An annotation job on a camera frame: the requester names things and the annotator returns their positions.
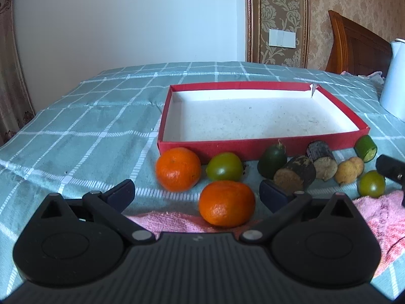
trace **light switch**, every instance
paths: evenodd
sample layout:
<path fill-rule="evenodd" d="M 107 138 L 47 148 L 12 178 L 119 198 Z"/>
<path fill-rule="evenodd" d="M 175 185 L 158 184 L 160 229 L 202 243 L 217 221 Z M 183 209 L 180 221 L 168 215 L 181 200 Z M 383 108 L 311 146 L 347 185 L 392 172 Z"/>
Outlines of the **light switch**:
<path fill-rule="evenodd" d="M 295 48 L 295 32 L 270 29 L 269 46 Z"/>

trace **cardboard box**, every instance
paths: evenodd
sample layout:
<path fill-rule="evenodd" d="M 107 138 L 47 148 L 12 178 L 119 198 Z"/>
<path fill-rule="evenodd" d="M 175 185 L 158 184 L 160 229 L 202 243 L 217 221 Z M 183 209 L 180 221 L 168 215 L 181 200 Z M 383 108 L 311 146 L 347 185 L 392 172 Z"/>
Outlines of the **cardboard box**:
<path fill-rule="evenodd" d="M 331 150 L 353 147 L 367 124 L 319 85 L 219 82 L 172 85 L 157 137 L 159 152 L 186 147 L 206 164 L 222 152 L 258 160 L 280 140 L 288 156 L 322 140 Z"/>

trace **teal plaid tablecloth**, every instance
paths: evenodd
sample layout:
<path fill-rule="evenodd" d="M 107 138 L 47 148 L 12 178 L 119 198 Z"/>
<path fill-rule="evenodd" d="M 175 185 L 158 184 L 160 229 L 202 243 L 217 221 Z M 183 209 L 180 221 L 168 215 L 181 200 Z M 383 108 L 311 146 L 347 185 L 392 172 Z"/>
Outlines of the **teal plaid tablecloth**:
<path fill-rule="evenodd" d="M 168 193 L 155 181 L 159 155 L 156 136 L 169 85 L 214 81 L 304 81 L 321 84 L 356 112 L 370 127 L 378 154 L 405 160 L 405 124 L 378 103 L 381 87 L 358 77 L 263 64 L 167 63 L 104 71 L 82 81 L 0 148 L 0 298 L 21 279 L 12 261 L 13 245 L 43 198 L 59 192 L 80 198 L 90 189 L 106 191 L 130 178 L 134 203 L 124 212 L 158 211 L 198 214 L 199 192 L 206 177 L 187 193 Z M 338 161 L 354 155 L 335 151 Z M 249 162 L 244 182 L 258 194 L 262 178 Z M 366 171 L 375 168 L 375 160 Z M 398 186 L 387 184 L 387 192 Z M 331 180 L 315 181 L 309 192 L 328 197 L 344 191 L 357 196 L 355 185 L 338 188 Z M 268 215 L 258 200 L 255 218 Z M 388 297 L 405 288 L 405 262 L 400 258 L 373 281 Z"/>

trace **green fruit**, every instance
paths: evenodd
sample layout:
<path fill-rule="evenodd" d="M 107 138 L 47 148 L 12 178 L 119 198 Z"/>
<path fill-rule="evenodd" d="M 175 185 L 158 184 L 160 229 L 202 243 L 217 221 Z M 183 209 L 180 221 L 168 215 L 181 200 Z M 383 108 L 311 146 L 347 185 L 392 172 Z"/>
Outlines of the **green fruit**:
<path fill-rule="evenodd" d="M 385 178 L 377 170 L 365 173 L 359 181 L 358 193 L 362 196 L 378 198 L 384 194 Z"/>
<path fill-rule="evenodd" d="M 377 145 L 369 135 L 365 135 L 357 140 L 354 150 L 357 156 L 367 163 L 374 159 L 377 154 Z"/>
<path fill-rule="evenodd" d="M 265 178 L 273 179 L 277 170 L 287 163 L 286 147 L 279 141 L 266 149 L 257 163 L 257 170 Z"/>
<path fill-rule="evenodd" d="M 244 165 L 236 154 L 224 152 L 214 156 L 205 171 L 208 178 L 213 181 L 239 181 L 244 173 Z"/>

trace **tangerine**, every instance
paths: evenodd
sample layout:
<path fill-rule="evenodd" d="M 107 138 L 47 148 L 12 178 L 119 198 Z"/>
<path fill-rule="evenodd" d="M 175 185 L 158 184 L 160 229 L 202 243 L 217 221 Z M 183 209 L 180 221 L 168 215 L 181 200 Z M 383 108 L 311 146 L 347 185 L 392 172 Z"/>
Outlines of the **tangerine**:
<path fill-rule="evenodd" d="M 237 227 L 253 215 L 256 200 L 244 183 L 230 180 L 214 181 L 200 194 L 198 210 L 202 218 L 215 226 Z"/>
<path fill-rule="evenodd" d="M 196 185 L 201 176 L 201 161 L 185 147 L 164 152 L 156 161 L 157 181 L 170 192 L 184 192 Z"/>

